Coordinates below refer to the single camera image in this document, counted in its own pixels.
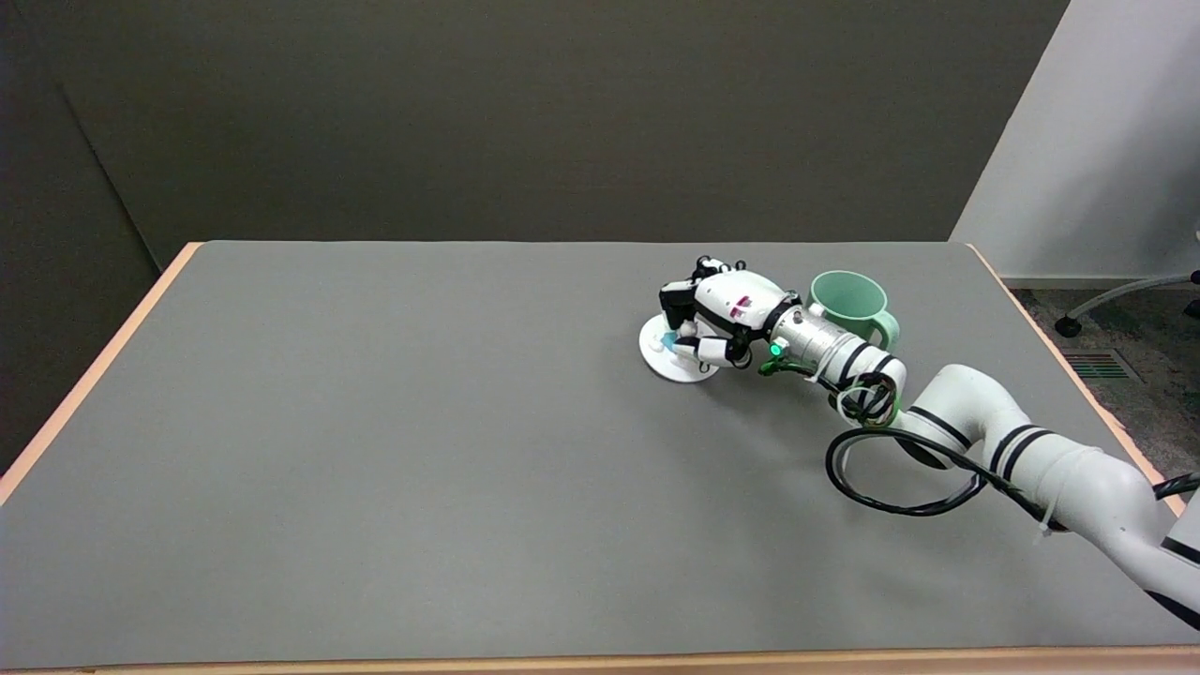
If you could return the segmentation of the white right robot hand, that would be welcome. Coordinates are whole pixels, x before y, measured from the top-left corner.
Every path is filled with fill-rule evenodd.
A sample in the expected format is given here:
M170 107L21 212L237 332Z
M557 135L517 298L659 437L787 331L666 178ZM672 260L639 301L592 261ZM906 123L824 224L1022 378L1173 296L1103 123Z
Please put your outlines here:
M664 285L656 299L666 319L664 350L712 368L745 370L752 345L767 341L784 315L800 307L794 291L785 291L745 261L725 263L698 257L690 275Z

